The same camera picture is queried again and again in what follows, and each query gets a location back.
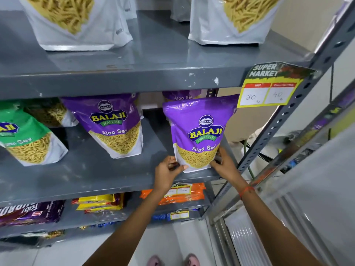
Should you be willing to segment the orange snack packet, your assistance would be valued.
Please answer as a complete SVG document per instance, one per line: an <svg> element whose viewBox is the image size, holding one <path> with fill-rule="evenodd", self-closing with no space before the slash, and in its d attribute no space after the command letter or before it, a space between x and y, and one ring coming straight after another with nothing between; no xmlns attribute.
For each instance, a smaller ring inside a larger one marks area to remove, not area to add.
<svg viewBox="0 0 355 266"><path fill-rule="evenodd" d="M181 185L181 184L187 184L187 183L175 183L173 185ZM204 190L206 190L205 183L192 183L192 184L193 186L190 195L163 197L159 201L158 205L163 206L169 204L178 204L178 203L185 203L190 201L204 200L205 199Z"/></svg>

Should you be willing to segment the person's right hand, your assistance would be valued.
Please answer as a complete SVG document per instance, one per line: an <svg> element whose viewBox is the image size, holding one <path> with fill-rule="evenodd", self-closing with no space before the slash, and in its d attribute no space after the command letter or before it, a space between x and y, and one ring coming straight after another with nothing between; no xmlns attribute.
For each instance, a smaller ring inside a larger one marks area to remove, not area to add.
<svg viewBox="0 0 355 266"><path fill-rule="evenodd" d="M232 158L228 155L227 151L220 146L219 153L223 161L222 167L213 167L218 174L224 178L229 184L231 184L237 192L241 191L243 188L249 184L243 179L242 175L236 168Z"/></svg>

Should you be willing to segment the purple snack pouch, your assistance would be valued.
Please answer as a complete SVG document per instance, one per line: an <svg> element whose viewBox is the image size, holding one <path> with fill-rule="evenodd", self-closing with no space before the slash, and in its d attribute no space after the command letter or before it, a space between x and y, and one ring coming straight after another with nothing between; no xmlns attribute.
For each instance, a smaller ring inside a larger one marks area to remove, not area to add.
<svg viewBox="0 0 355 266"><path fill-rule="evenodd" d="M180 90L180 91L162 91L165 102L182 101L201 98L204 90Z"/></svg>
<svg viewBox="0 0 355 266"><path fill-rule="evenodd" d="M113 159L142 153L144 116L138 99L138 93L60 98Z"/></svg>
<svg viewBox="0 0 355 266"><path fill-rule="evenodd" d="M210 168L229 119L237 110L239 94L163 103L170 121L175 159L184 173Z"/></svg>

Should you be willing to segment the orange thread wristband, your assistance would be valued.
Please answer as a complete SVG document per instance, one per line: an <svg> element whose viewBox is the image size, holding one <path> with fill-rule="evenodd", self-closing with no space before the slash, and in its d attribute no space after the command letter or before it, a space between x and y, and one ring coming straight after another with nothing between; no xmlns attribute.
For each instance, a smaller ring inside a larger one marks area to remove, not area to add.
<svg viewBox="0 0 355 266"><path fill-rule="evenodd" d="M251 191L255 191L255 188L250 185L243 188L241 191L238 192L240 199L243 200L243 196Z"/></svg>

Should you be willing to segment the yellow biscuit packet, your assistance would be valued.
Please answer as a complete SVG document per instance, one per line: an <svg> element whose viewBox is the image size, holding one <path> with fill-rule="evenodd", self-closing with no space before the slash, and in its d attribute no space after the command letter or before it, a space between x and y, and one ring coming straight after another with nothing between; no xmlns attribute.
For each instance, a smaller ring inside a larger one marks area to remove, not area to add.
<svg viewBox="0 0 355 266"><path fill-rule="evenodd" d="M71 204L77 211L93 214L104 211L118 211L124 207L125 193L105 194L72 199Z"/></svg>

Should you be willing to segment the dark shiny snack packet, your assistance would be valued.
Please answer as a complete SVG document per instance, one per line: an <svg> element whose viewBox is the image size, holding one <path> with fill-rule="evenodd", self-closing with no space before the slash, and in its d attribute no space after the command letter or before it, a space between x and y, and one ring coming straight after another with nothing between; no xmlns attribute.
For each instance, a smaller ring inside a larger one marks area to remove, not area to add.
<svg viewBox="0 0 355 266"><path fill-rule="evenodd" d="M65 230L62 229L51 232L29 232L19 236L4 237L0 238L0 249L24 247L37 248L49 240L62 237L64 234Z"/></svg>

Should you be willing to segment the person's left hand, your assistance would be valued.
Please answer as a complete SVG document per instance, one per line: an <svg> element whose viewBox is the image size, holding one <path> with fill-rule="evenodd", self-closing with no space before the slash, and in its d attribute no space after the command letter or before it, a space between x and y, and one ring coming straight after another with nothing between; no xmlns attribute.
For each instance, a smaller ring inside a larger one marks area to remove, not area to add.
<svg viewBox="0 0 355 266"><path fill-rule="evenodd" d="M173 168L180 164L176 161L175 156L166 156L155 168L155 180L153 191L162 197L172 187L178 174L173 174Z"/></svg>

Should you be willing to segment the small yellow price label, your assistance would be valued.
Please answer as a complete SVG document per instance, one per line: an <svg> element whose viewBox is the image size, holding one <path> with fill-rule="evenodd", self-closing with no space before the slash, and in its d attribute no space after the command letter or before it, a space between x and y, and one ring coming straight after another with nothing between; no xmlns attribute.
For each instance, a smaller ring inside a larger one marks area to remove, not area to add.
<svg viewBox="0 0 355 266"><path fill-rule="evenodd" d="M164 197L190 195L193 184L173 185Z"/></svg>
<svg viewBox="0 0 355 266"><path fill-rule="evenodd" d="M166 215L167 220L187 219L189 218L189 210L176 210Z"/></svg>

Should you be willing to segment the large yellow price tag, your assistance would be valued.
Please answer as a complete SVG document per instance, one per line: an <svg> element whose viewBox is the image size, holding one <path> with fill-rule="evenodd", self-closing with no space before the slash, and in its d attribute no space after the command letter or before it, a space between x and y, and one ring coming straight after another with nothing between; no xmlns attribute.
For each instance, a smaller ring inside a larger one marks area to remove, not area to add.
<svg viewBox="0 0 355 266"><path fill-rule="evenodd" d="M287 105L298 86L316 70L285 62L254 65L247 73L237 107Z"/></svg>

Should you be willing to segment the person's right forearm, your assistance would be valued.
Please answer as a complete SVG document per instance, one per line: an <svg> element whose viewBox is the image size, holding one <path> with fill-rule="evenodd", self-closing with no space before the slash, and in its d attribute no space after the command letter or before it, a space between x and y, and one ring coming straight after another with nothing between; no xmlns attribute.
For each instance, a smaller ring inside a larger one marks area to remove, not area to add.
<svg viewBox="0 0 355 266"><path fill-rule="evenodd" d="M245 194L242 202L273 266L324 266L255 191Z"/></svg>

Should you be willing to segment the white noodle snack pouch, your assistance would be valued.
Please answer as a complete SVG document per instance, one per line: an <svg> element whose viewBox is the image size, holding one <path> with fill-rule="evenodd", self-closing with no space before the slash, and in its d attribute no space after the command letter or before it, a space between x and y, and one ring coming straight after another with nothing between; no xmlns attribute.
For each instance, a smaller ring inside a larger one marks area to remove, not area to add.
<svg viewBox="0 0 355 266"><path fill-rule="evenodd" d="M107 51L133 40L120 0L19 0L46 51Z"/></svg>
<svg viewBox="0 0 355 266"><path fill-rule="evenodd" d="M200 45L263 44L284 0L192 0L189 40Z"/></svg>

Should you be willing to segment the person's left forearm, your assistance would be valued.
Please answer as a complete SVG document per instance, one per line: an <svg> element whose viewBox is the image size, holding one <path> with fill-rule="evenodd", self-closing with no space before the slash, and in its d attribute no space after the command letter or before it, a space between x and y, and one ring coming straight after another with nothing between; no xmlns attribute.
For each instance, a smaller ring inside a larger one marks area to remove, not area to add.
<svg viewBox="0 0 355 266"><path fill-rule="evenodd" d="M156 186L82 266L128 266L145 229L171 186Z"/></svg>

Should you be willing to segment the green snack pouch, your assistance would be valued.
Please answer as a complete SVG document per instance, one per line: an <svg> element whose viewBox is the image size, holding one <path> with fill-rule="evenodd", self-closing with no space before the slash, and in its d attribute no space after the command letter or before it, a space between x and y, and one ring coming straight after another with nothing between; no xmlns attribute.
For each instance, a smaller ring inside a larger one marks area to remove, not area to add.
<svg viewBox="0 0 355 266"><path fill-rule="evenodd" d="M25 167L57 163L68 153L64 143L25 112L19 100L0 101L0 146Z"/></svg>

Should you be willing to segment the grey metal shelving rack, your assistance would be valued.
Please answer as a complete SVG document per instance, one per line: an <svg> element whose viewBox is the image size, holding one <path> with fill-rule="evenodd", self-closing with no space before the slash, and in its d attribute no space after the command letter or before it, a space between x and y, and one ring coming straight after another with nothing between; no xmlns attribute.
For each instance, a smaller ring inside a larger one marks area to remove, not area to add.
<svg viewBox="0 0 355 266"><path fill-rule="evenodd" d="M355 266L355 79L251 183L323 264Z"/></svg>
<svg viewBox="0 0 355 266"><path fill-rule="evenodd" d="M0 0L0 100L222 89L242 83L254 64L286 62L325 72L355 38L355 4L315 53L271 31L255 46L202 46L166 11L141 11L129 22L134 38L109 51L45 52L22 10ZM173 154L161 109L145 111L143 152L128 161L104 158L80 125L57 134L69 146L58 163L23 167L0 146L0 206L68 200L104 192L132 192L153 183L153 162Z"/></svg>

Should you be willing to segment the person's pink right shoe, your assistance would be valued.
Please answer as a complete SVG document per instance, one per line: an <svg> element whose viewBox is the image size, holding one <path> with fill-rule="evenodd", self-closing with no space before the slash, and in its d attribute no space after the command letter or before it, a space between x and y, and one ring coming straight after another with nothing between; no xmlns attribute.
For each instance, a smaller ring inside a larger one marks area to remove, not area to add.
<svg viewBox="0 0 355 266"><path fill-rule="evenodd" d="M184 259L184 266L201 266L201 263L196 255L190 253Z"/></svg>

